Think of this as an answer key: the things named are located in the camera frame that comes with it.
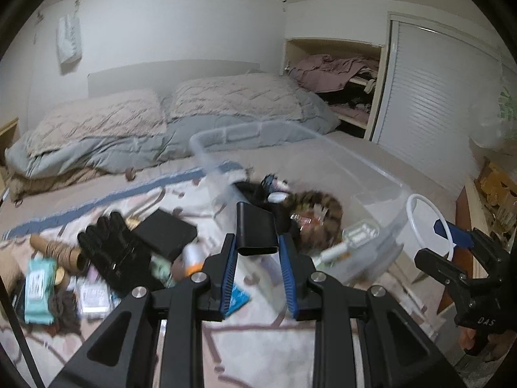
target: brown fur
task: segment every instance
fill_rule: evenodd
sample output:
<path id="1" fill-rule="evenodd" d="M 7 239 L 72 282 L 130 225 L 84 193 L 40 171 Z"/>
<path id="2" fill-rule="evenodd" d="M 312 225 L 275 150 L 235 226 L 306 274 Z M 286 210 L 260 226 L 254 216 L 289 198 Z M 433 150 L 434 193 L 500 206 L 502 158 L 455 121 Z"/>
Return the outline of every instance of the brown fur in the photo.
<path id="1" fill-rule="evenodd" d="M 313 209 L 315 205 L 327 208 L 323 226 L 312 226 L 301 231 L 299 251 L 302 253 L 319 253 L 341 241 L 341 204 L 332 195 L 318 191 L 305 191 L 290 194 L 283 205 L 290 214 Z"/>

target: closet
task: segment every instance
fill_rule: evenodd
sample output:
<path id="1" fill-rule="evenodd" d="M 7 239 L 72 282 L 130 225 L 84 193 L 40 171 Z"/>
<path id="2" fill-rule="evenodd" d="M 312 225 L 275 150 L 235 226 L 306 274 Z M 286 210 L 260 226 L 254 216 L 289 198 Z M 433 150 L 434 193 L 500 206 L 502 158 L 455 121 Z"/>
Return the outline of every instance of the closet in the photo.
<path id="1" fill-rule="evenodd" d="M 327 38 L 288 39 L 285 43 L 284 73 L 293 77 L 293 79 L 306 77 L 306 72 L 297 67 L 301 66 L 299 64 L 301 61 L 321 61 L 321 57 L 311 57 L 316 55 L 330 56 L 325 60 L 333 59 L 337 64 L 345 64 L 341 60 L 350 60 L 351 58 L 366 59 L 368 66 L 351 77 L 342 89 L 330 92 L 327 91 L 328 89 L 324 89 L 323 92 L 318 92 L 311 86 L 313 83 L 310 85 L 304 84 L 303 79 L 302 81 L 298 80 L 298 83 L 302 87 L 316 92 L 329 104 L 341 120 L 338 129 L 356 137 L 371 140 L 386 71 L 387 55 L 385 47 Z M 346 75 L 346 73 L 338 74 L 339 77 L 343 75 Z"/>
<path id="2" fill-rule="evenodd" d="M 483 163 L 485 152 L 469 136 L 469 109 L 487 83 L 500 77 L 497 51 L 438 24 L 410 22 L 417 21 L 397 16 L 391 22 L 372 140 L 457 197 L 465 178 L 477 176 Z M 506 67 L 505 76 L 517 83 Z"/>

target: headboard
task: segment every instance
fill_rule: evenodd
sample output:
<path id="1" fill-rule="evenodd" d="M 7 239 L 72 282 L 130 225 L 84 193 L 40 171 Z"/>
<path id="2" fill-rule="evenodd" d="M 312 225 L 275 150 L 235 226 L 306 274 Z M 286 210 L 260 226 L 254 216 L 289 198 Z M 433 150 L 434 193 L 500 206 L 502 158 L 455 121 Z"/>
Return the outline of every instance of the headboard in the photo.
<path id="1" fill-rule="evenodd" d="M 88 95 L 93 98 L 126 90 L 153 89 L 165 97 L 185 80 L 244 74 L 259 68 L 260 64 L 255 62 L 229 60 L 144 62 L 89 74 Z"/>

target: clear plastic storage bin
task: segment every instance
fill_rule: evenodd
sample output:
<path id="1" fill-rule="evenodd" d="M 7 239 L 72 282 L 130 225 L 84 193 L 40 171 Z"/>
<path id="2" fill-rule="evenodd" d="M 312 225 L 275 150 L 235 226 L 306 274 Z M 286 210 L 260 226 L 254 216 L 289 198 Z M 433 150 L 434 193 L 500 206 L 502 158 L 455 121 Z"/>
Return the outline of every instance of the clear plastic storage bin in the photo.
<path id="1" fill-rule="evenodd" d="M 357 229 L 364 223 L 377 225 L 376 236 L 351 247 L 346 258 L 317 266 L 344 284 L 375 280 L 400 254 L 402 247 L 395 239 L 407 222 L 408 187 L 333 140 L 298 123 L 266 121 L 197 133 L 190 147 L 205 169 L 213 207 L 219 211 L 216 220 L 225 232 L 235 232 L 236 203 L 245 201 L 219 169 L 222 161 L 233 160 L 243 168 L 253 168 L 254 180 L 275 174 L 297 192 L 315 190 L 333 195 L 343 209 L 341 229 Z M 263 274 L 271 287 L 276 287 L 281 275 L 272 275 L 274 263 L 278 264 L 278 259 L 273 256 L 251 259 L 245 266 L 267 269 Z"/>

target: plastic bag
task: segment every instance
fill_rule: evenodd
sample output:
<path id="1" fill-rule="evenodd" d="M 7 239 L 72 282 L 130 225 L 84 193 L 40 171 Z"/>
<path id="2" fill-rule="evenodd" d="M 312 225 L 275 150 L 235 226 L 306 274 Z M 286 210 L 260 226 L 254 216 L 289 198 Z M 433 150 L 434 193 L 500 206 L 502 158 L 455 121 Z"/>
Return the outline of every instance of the plastic bag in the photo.
<path id="1" fill-rule="evenodd" d="M 81 28 L 76 14 L 59 19 L 56 44 L 60 64 L 70 64 L 82 57 Z"/>
<path id="2" fill-rule="evenodd" d="M 504 151 L 517 142 L 517 93 L 499 64 L 499 77 L 487 81 L 470 105 L 470 138 L 481 148 Z"/>

